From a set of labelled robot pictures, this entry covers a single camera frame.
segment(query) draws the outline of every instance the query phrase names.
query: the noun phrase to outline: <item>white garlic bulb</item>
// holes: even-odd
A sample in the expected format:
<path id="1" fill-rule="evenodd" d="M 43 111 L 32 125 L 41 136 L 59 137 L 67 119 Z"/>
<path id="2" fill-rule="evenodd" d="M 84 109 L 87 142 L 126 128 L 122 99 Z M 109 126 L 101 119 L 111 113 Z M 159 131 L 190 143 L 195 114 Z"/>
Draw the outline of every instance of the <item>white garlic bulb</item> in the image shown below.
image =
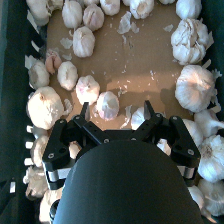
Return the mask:
<path id="1" fill-rule="evenodd" d="M 130 11 L 135 19 L 145 19 L 154 8 L 154 0 L 132 0 Z"/>
<path id="2" fill-rule="evenodd" d="M 49 85 L 49 73 L 43 62 L 37 60 L 35 64 L 28 71 L 30 86 L 33 89 L 38 89 L 40 87 Z"/>
<path id="3" fill-rule="evenodd" d="M 44 155 L 48 140 L 49 138 L 47 136 L 41 136 L 34 141 L 33 146 L 30 149 L 31 159 L 37 167 L 43 167 L 42 157 Z"/>
<path id="4" fill-rule="evenodd" d="M 113 16 L 120 11 L 120 0 L 100 0 L 101 8 L 108 16 Z"/>
<path id="5" fill-rule="evenodd" d="M 91 4 L 84 11 L 83 22 L 90 30 L 98 30 L 103 26 L 104 13 L 96 4 Z"/>
<path id="6" fill-rule="evenodd" d="M 175 97 L 194 113 L 206 109 L 215 94 L 213 74 L 199 65 L 187 65 L 177 79 Z"/>
<path id="7" fill-rule="evenodd" d="M 31 121 L 38 128 L 49 130 L 64 113 L 59 95 L 53 88 L 41 87 L 28 102 Z"/>
<path id="8" fill-rule="evenodd" d="M 224 215 L 224 183 L 218 181 L 210 183 L 206 180 L 200 180 L 198 188 L 204 194 L 204 207 L 213 215 Z"/>
<path id="9" fill-rule="evenodd" d="M 224 179 L 224 138 L 212 135 L 199 147 L 201 160 L 198 173 L 209 182 Z"/>
<path id="10" fill-rule="evenodd" d="M 63 62 L 58 69 L 57 77 L 61 87 L 71 91 L 78 79 L 77 68 L 70 61 Z"/>
<path id="11" fill-rule="evenodd" d="M 73 34 L 73 51 L 77 57 L 85 58 L 93 54 L 95 37 L 88 27 L 81 27 Z"/>
<path id="12" fill-rule="evenodd" d="M 101 93 L 97 100 L 97 111 L 100 117 L 106 121 L 117 117 L 119 111 L 119 101 L 112 92 Z"/>
<path id="13" fill-rule="evenodd" d="M 201 61 L 209 44 L 207 27 L 199 20 L 182 20 L 171 36 L 173 56 L 181 65 Z"/>
<path id="14" fill-rule="evenodd" d="M 82 22 L 82 7 L 76 1 L 65 0 L 62 17 L 67 28 L 75 30 Z"/>
<path id="15" fill-rule="evenodd" d="M 205 138 L 216 135 L 220 128 L 224 128 L 224 123 L 218 120 L 213 110 L 203 110 L 194 114 L 194 120 Z"/>
<path id="16" fill-rule="evenodd" d="M 183 119 L 183 122 L 194 140 L 195 145 L 199 147 L 203 141 L 203 134 L 200 127 L 194 121 Z"/>
<path id="17" fill-rule="evenodd" d="M 201 9 L 201 0 L 178 0 L 176 5 L 176 13 L 181 19 L 197 19 Z"/>
<path id="18" fill-rule="evenodd" d="M 76 85 L 76 94 L 79 102 L 83 105 L 89 102 L 89 105 L 95 103 L 99 97 L 100 86 L 91 75 L 80 77 Z"/>

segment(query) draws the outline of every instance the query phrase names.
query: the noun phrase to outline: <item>garlic bulb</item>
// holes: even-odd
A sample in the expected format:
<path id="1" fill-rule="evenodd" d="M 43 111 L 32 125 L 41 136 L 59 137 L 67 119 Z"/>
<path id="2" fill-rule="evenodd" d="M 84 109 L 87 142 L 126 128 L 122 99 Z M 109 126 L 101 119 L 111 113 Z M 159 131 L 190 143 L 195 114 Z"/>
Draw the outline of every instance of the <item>garlic bulb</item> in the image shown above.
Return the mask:
<path id="1" fill-rule="evenodd" d="M 62 60 L 59 56 L 59 54 L 56 51 L 53 51 L 49 49 L 46 54 L 46 61 L 45 66 L 47 71 L 53 75 L 55 73 L 55 70 L 58 70 L 60 65 L 62 63 Z"/>
<path id="2" fill-rule="evenodd" d="M 220 128 L 224 128 L 224 123 L 218 120 L 213 110 L 203 110 L 194 114 L 194 120 L 205 138 L 216 135 Z"/>
<path id="3" fill-rule="evenodd" d="M 119 111 L 119 101 L 112 92 L 101 93 L 97 100 L 97 111 L 100 117 L 106 121 L 117 117 Z"/>
<path id="4" fill-rule="evenodd" d="M 81 27 L 73 34 L 73 51 L 77 57 L 85 58 L 93 54 L 95 37 L 88 27 Z"/>
<path id="5" fill-rule="evenodd" d="M 206 180 L 200 180 L 198 188 L 204 194 L 204 207 L 213 215 L 224 215 L 224 183 L 218 181 L 209 183 Z"/>
<path id="6" fill-rule="evenodd" d="M 40 203 L 40 215 L 39 220 L 41 223 L 50 223 L 50 209 L 52 204 L 61 199 L 62 187 L 58 190 L 47 190 Z"/>
<path id="7" fill-rule="evenodd" d="M 44 192 L 48 189 L 44 170 L 37 167 L 32 168 L 32 166 L 30 166 L 26 170 L 26 176 L 23 178 L 23 183 L 28 184 L 26 190 L 26 196 L 28 198 L 30 196 L 42 198 Z"/>
<path id="8" fill-rule="evenodd" d="M 47 136 L 41 136 L 34 141 L 33 146 L 30 149 L 31 159 L 37 167 L 43 167 L 42 157 L 44 155 L 48 140 L 49 138 Z"/>
<path id="9" fill-rule="evenodd" d="M 90 30 L 98 30 L 103 26 L 104 13 L 96 4 L 91 4 L 84 11 L 83 22 Z"/>
<path id="10" fill-rule="evenodd" d="M 89 102 L 89 105 L 95 103 L 99 97 L 100 86 L 91 75 L 80 77 L 76 85 L 76 94 L 79 102 L 83 105 Z"/>
<path id="11" fill-rule="evenodd" d="M 224 138 L 212 135 L 199 147 L 201 160 L 198 173 L 209 182 L 224 179 Z"/>
<path id="12" fill-rule="evenodd" d="M 144 107 L 138 108 L 132 115 L 131 128 L 137 130 L 138 127 L 145 121 L 144 118 Z"/>
<path id="13" fill-rule="evenodd" d="M 195 145 L 199 147 L 203 141 L 203 134 L 200 127 L 194 121 L 183 119 L 183 122 L 194 140 Z"/>
<path id="14" fill-rule="evenodd" d="M 213 74 L 199 65 L 187 65 L 177 79 L 175 97 L 194 113 L 206 109 L 215 94 Z"/>
<path id="15" fill-rule="evenodd" d="M 154 0 L 132 0 L 130 11 L 135 19 L 145 19 L 154 8 Z"/>
<path id="16" fill-rule="evenodd" d="M 120 0 L 100 0 L 100 4 L 108 16 L 113 16 L 120 11 Z"/>
<path id="17" fill-rule="evenodd" d="M 62 17 L 67 28 L 75 30 L 82 22 L 82 7 L 76 1 L 65 0 Z"/>
<path id="18" fill-rule="evenodd" d="M 47 0 L 26 0 L 30 12 L 38 26 L 44 26 L 49 22 L 50 13 L 48 12 Z"/>
<path id="19" fill-rule="evenodd" d="M 63 115 L 64 107 L 59 95 L 47 86 L 36 90 L 28 102 L 28 111 L 36 127 L 49 130 Z"/>
<path id="20" fill-rule="evenodd" d="M 171 36 L 173 56 L 181 65 L 201 61 L 209 44 L 207 27 L 199 20 L 182 20 Z"/>
<path id="21" fill-rule="evenodd" d="M 178 0 L 176 5 L 176 13 L 181 19 L 197 19 L 201 9 L 201 0 Z"/>
<path id="22" fill-rule="evenodd" d="M 61 87 L 71 91 L 78 79 L 77 68 L 70 61 L 63 62 L 58 69 L 57 77 Z"/>
<path id="23" fill-rule="evenodd" d="M 36 61 L 36 63 L 28 71 L 30 78 L 30 86 L 33 89 L 49 85 L 49 73 L 43 62 Z"/>

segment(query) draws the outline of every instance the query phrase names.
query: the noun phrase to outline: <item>garlic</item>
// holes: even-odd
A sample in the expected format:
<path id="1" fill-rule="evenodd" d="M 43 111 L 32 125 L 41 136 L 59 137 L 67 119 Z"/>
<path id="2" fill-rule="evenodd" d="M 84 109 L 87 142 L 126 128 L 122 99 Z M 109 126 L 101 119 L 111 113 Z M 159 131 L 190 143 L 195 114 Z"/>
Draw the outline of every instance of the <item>garlic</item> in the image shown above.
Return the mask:
<path id="1" fill-rule="evenodd" d="M 40 203 L 39 220 L 41 223 L 50 223 L 50 209 L 52 204 L 61 199 L 62 187 L 58 190 L 47 190 Z"/>
<path id="2" fill-rule="evenodd" d="M 154 0 L 132 0 L 130 11 L 135 19 L 145 19 L 154 8 Z"/>
<path id="3" fill-rule="evenodd" d="M 73 34 L 73 51 L 77 57 L 85 58 L 93 54 L 95 37 L 88 27 L 81 27 Z"/>
<path id="4" fill-rule="evenodd" d="M 58 69 L 57 77 L 61 87 L 71 91 L 78 79 L 77 68 L 70 61 L 63 62 Z"/>
<path id="5" fill-rule="evenodd" d="M 97 111 L 100 117 L 106 121 L 117 117 L 119 111 L 119 101 L 112 92 L 101 93 L 97 100 Z"/>
<path id="6" fill-rule="evenodd" d="M 224 138 L 212 135 L 199 147 L 201 160 L 198 173 L 209 182 L 224 179 Z"/>
<path id="7" fill-rule="evenodd" d="M 187 65 L 177 79 L 175 97 L 183 108 L 197 113 L 208 107 L 214 87 L 211 72 L 199 65 Z"/>
<path id="8" fill-rule="evenodd" d="M 194 140 L 195 145 L 199 147 L 203 141 L 203 134 L 200 127 L 194 121 L 183 119 L 183 122 Z"/>
<path id="9" fill-rule="evenodd" d="M 42 157 L 44 155 L 48 140 L 49 138 L 47 136 L 41 136 L 34 141 L 33 146 L 30 149 L 31 159 L 37 167 L 43 167 Z"/>
<path id="10" fill-rule="evenodd" d="M 182 20 L 171 36 L 173 56 L 179 64 L 196 64 L 201 61 L 209 44 L 207 27 L 199 20 Z"/>
<path id="11" fill-rule="evenodd" d="M 53 88 L 41 87 L 28 102 L 31 121 L 38 128 L 49 130 L 64 113 L 59 95 Z"/>
<path id="12" fill-rule="evenodd" d="M 198 188 L 204 194 L 204 207 L 213 215 L 224 215 L 224 183 L 218 181 L 209 183 L 206 180 L 200 180 Z"/>
<path id="13" fill-rule="evenodd" d="M 194 115 L 195 122 L 199 125 L 205 138 L 216 135 L 224 123 L 219 121 L 213 110 L 203 110 Z"/>
<path id="14" fill-rule="evenodd" d="M 29 69 L 30 86 L 33 89 L 49 85 L 49 73 L 43 62 L 37 60 L 36 63 Z"/>
<path id="15" fill-rule="evenodd" d="M 108 16 L 113 16 L 120 11 L 120 0 L 100 0 L 100 4 Z"/>
<path id="16" fill-rule="evenodd" d="M 84 11 L 83 22 L 90 30 L 98 30 L 103 26 L 104 13 L 96 4 L 91 4 Z"/>
<path id="17" fill-rule="evenodd" d="M 178 0 L 176 5 L 176 13 L 181 19 L 197 19 L 201 9 L 201 0 Z"/>
<path id="18" fill-rule="evenodd" d="M 79 102 L 83 105 L 89 102 L 89 105 L 95 103 L 99 97 L 100 86 L 91 75 L 80 77 L 76 85 L 76 94 Z"/>
<path id="19" fill-rule="evenodd" d="M 45 66 L 47 71 L 53 75 L 55 73 L 55 70 L 58 70 L 60 67 L 62 61 L 59 56 L 59 54 L 56 51 L 53 51 L 51 49 L 48 49 L 46 54 L 46 61 Z"/>
<path id="20" fill-rule="evenodd" d="M 76 1 L 65 0 L 62 17 L 67 28 L 75 30 L 82 22 L 82 7 Z"/>
<path id="21" fill-rule="evenodd" d="M 43 169 L 30 166 L 26 170 L 26 176 L 23 177 L 23 183 L 28 184 L 26 196 L 42 198 L 44 192 L 47 191 L 47 181 Z"/>

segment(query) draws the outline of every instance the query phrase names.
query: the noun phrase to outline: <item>brown cardboard surface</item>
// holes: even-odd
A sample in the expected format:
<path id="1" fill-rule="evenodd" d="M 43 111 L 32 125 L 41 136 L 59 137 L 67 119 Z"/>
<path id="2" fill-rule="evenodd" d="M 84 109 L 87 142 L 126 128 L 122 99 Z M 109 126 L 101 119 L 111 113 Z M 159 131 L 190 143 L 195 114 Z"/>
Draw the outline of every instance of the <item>brown cardboard surface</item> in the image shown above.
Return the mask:
<path id="1" fill-rule="evenodd" d="M 72 47 L 66 50 L 60 44 L 62 38 L 72 39 L 72 37 L 63 23 L 61 11 L 53 13 L 48 25 L 48 48 L 59 48 L 61 56 L 71 53 L 71 62 L 77 67 L 79 77 L 92 75 L 99 83 L 101 92 L 112 91 L 117 95 L 119 87 L 125 90 L 127 86 L 127 93 L 118 98 L 120 111 L 115 120 L 105 122 L 100 117 L 95 118 L 92 113 L 95 104 L 90 107 L 91 121 L 101 129 L 119 129 L 125 122 L 125 107 L 132 105 L 133 113 L 144 105 L 145 100 L 150 100 L 156 112 L 165 112 L 167 118 L 177 115 L 192 119 L 189 112 L 179 105 L 174 94 L 175 82 L 183 68 L 173 62 L 170 44 L 171 34 L 180 22 L 175 12 L 175 5 L 162 5 L 159 1 L 155 1 L 154 10 L 146 19 L 136 20 L 132 16 L 131 22 L 136 22 L 140 31 L 137 34 L 132 31 L 125 33 L 126 44 L 124 44 L 122 35 L 117 33 L 117 29 L 121 17 L 130 10 L 122 3 L 117 15 L 105 16 L 103 27 L 94 32 L 96 43 L 93 55 L 83 59 L 74 55 Z M 173 24 L 173 30 L 170 33 L 164 31 L 163 28 L 170 24 Z M 80 113 L 82 105 L 77 99 L 75 90 L 68 92 L 61 88 L 56 75 L 51 77 L 50 85 L 62 100 L 68 98 L 74 104 L 74 109 L 67 120 Z"/>

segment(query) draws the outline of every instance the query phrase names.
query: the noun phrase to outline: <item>screw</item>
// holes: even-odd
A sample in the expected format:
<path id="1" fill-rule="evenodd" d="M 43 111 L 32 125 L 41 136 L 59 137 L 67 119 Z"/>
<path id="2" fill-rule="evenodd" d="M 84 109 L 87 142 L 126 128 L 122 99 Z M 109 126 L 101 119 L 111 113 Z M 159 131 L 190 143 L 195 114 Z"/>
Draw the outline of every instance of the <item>screw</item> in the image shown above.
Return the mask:
<path id="1" fill-rule="evenodd" d="M 192 149 L 188 149 L 187 152 L 188 152 L 188 154 L 190 154 L 192 156 L 194 155 L 194 151 Z"/>
<path id="2" fill-rule="evenodd" d="M 49 159 L 54 158 L 54 153 L 50 153 L 50 154 L 48 155 L 48 158 L 49 158 Z"/>

